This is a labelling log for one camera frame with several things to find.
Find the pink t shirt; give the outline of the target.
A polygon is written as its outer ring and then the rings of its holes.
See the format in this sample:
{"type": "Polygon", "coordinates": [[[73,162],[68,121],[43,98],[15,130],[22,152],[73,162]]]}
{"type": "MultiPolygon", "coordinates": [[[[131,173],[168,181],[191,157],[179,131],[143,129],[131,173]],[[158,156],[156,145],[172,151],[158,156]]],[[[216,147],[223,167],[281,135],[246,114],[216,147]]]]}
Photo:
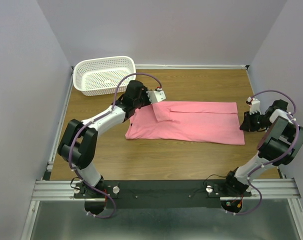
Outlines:
{"type": "Polygon", "coordinates": [[[128,140],[245,145],[235,102],[162,101],[137,109],[129,121],[128,140]]]}

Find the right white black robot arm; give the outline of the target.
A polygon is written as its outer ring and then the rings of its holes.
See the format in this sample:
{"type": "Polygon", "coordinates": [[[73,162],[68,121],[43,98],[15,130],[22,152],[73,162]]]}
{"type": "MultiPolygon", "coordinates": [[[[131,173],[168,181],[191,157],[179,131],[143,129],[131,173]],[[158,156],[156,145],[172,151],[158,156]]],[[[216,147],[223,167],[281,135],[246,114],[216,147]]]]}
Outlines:
{"type": "Polygon", "coordinates": [[[227,196],[244,193],[250,187],[249,181],[266,170],[288,165],[303,145],[303,127],[296,124],[287,112],[288,102],[275,100],[264,114],[258,109],[258,99],[246,103],[250,108],[244,112],[239,129],[244,132],[266,132],[257,145],[256,155],[245,165],[230,171],[222,182],[222,192],[227,196]]]}

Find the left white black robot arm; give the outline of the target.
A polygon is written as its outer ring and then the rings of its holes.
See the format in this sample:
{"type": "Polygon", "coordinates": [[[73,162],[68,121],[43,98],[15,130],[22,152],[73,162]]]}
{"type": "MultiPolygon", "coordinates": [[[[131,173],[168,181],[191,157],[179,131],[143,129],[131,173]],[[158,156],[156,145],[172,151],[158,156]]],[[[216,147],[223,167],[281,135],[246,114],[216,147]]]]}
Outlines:
{"type": "Polygon", "coordinates": [[[127,121],[137,109],[164,100],[161,88],[149,90],[138,80],[131,80],[125,93],[114,96],[112,104],[103,112],[83,121],[72,119],[63,133],[57,153],[68,162],[71,171],[85,185],[92,198],[104,193],[104,178],[93,164],[98,138],[107,130],[127,121]]]}

